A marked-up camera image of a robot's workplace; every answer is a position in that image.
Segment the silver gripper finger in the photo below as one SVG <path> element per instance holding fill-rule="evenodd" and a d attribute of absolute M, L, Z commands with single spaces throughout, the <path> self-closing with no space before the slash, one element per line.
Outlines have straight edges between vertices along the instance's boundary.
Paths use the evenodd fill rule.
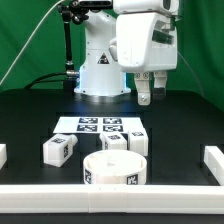
<path fill-rule="evenodd" d="M 138 104 L 147 106 L 151 102 L 150 73 L 135 73 L 134 82 L 138 95 Z"/>
<path fill-rule="evenodd" d="M 153 99 L 162 100 L 166 97 L 167 72 L 157 71 L 154 73 Z"/>

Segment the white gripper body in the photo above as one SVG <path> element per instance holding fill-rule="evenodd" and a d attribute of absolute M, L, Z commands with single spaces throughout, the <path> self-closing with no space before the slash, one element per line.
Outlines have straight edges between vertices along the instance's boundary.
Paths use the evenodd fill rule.
<path fill-rule="evenodd" d="M 173 70 L 177 66 L 177 30 L 170 10 L 115 9 L 116 59 L 123 72 Z"/>

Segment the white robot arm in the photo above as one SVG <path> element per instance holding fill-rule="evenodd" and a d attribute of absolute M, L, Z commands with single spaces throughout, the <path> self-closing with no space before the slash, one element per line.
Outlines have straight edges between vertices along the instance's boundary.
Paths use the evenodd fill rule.
<path fill-rule="evenodd" d="M 85 24 L 86 57 L 74 92 L 92 102 L 113 102 L 130 93 L 138 103 L 166 96 L 167 72 L 177 66 L 181 0 L 74 0 L 74 20 Z"/>

